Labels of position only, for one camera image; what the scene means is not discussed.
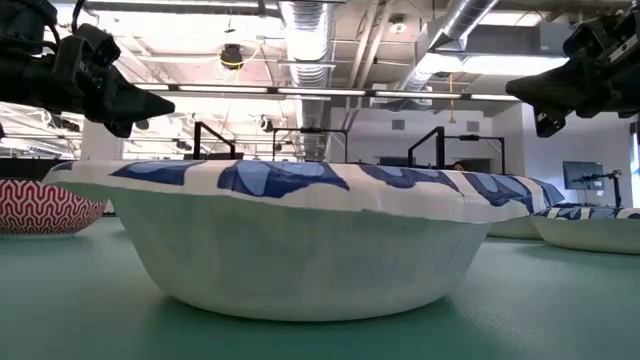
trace red patterned bowl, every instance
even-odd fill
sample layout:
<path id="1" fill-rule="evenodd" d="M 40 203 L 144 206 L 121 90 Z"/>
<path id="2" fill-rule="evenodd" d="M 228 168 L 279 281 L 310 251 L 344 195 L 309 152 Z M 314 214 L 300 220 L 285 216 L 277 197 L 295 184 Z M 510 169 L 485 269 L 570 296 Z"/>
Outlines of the red patterned bowl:
<path id="1" fill-rule="evenodd" d="M 106 205 L 40 181 L 0 179 L 0 237 L 73 235 L 102 216 Z"/>

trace green table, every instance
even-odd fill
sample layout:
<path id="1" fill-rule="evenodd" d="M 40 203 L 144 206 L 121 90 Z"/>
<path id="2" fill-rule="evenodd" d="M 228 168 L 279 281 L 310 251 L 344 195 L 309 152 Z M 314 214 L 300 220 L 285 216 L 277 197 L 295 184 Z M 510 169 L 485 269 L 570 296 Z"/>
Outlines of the green table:
<path id="1" fill-rule="evenodd" d="M 451 296 L 415 311 L 243 320 L 165 296 L 102 219 L 0 243 L 0 359 L 638 359 L 639 275 L 640 256 L 487 241 Z"/>

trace ventilation duct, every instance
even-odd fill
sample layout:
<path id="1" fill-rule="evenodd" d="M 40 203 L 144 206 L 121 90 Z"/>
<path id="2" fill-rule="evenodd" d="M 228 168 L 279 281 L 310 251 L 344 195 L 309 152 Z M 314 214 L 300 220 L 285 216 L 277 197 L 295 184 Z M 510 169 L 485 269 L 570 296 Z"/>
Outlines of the ventilation duct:
<path id="1" fill-rule="evenodd" d="M 434 72 L 437 54 L 431 51 L 445 47 L 449 50 L 464 50 L 466 38 L 480 20 L 499 0 L 451 0 L 447 12 L 439 19 L 427 24 L 420 34 L 418 46 L 426 45 L 425 55 L 398 84 L 397 90 L 420 91 Z"/>
<path id="2" fill-rule="evenodd" d="M 286 23 L 289 60 L 325 62 L 329 59 L 333 5 L 316 2 L 282 2 L 282 18 Z M 296 87 L 325 88 L 329 68 L 318 65 L 292 65 L 291 79 Z M 297 100 L 296 117 L 299 127 L 326 127 L 324 102 Z M 305 158 L 321 160 L 324 149 L 317 139 L 304 137 Z"/>

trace black metal frame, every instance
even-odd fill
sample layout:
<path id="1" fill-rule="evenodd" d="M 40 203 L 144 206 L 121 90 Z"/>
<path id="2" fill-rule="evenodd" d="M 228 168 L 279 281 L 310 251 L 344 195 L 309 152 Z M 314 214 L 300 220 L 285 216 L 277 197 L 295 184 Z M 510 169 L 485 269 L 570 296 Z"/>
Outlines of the black metal frame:
<path id="1" fill-rule="evenodd" d="M 407 165 L 409 167 L 415 166 L 413 163 L 413 150 L 422 145 L 423 142 L 429 140 L 433 135 L 436 136 L 436 168 L 444 169 L 444 126 L 436 126 L 427 135 L 423 136 L 422 139 L 418 140 L 417 143 L 413 144 L 413 146 L 409 148 L 407 153 Z"/>
<path id="2" fill-rule="evenodd" d="M 218 138 L 218 140 L 229 146 L 229 159 L 233 160 L 236 158 L 236 145 L 225 139 L 222 135 L 218 134 L 215 130 L 207 126 L 207 124 L 202 121 L 196 121 L 195 129 L 193 132 L 193 159 L 200 160 L 200 143 L 202 142 L 202 128 L 207 130 L 211 135 Z"/>
<path id="3" fill-rule="evenodd" d="M 415 150 L 418 146 L 422 145 L 425 141 L 429 140 L 432 136 L 436 136 L 436 168 L 444 169 L 445 167 L 445 139 L 457 139 L 460 141 L 480 141 L 480 140 L 498 140 L 500 141 L 500 156 L 502 163 L 500 164 L 502 167 L 502 174 L 506 173 L 506 165 L 505 165 L 505 152 L 504 152 L 504 138 L 500 136 L 480 136 L 480 135 L 445 135 L 444 134 L 444 126 L 436 126 L 433 130 L 431 130 L 427 135 L 423 136 L 418 142 L 413 144 L 409 148 L 407 153 L 407 163 L 409 167 L 414 167 L 413 163 L 413 150 Z"/>
<path id="4" fill-rule="evenodd" d="M 271 161 L 276 160 L 276 133 L 278 131 L 298 131 L 300 134 L 341 133 L 344 135 L 344 162 L 349 162 L 349 131 L 340 129 L 316 129 L 316 128 L 273 128 L 273 140 L 271 143 Z"/>

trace person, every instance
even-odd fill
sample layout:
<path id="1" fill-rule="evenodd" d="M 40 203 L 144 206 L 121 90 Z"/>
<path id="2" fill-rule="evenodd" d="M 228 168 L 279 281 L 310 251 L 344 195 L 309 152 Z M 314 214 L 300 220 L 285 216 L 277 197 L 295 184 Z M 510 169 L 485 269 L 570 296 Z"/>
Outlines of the person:
<path id="1" fill-rule="evenodd" d="M 462 165 L 461 161 L 456 161 L 455 163 L 453 163 L 453 170 L 456 170 L 456 171 L 467 171 L 464 168 L 464 165 Z"/>

